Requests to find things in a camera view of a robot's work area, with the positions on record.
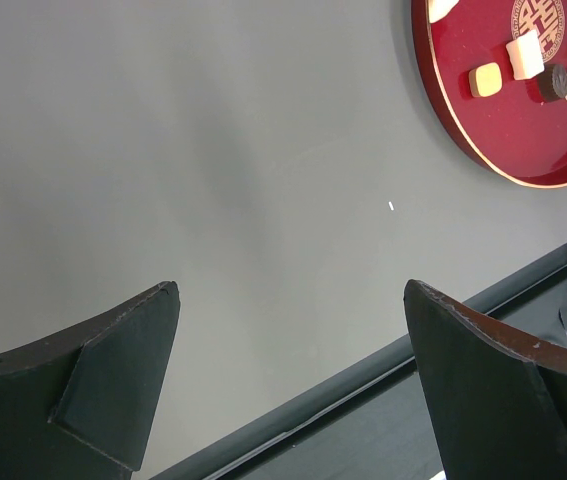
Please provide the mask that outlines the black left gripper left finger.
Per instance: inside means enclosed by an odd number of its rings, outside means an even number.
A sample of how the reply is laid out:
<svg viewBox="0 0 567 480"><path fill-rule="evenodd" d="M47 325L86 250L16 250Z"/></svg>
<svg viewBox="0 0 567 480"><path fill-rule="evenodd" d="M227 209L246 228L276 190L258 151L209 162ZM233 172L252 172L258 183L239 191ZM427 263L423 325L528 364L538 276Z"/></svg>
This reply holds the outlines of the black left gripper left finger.
<svg viewBox="0 0 567 480"><path fill-rule="evenodd" d="M179 320L173 281L0 353L0 479L129 479Z"/></svg>

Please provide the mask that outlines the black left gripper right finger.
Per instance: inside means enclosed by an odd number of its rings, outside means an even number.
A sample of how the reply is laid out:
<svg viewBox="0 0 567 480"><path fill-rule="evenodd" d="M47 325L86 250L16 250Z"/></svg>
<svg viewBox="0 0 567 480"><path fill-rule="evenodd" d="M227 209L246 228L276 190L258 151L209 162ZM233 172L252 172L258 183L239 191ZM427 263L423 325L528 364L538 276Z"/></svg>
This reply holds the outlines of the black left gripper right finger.
<svg viewBox="0 0 567 480"><path fill-rule="evenodd" d="M404 309L446 477L567 479L567 348L419 280Z"/></svg>

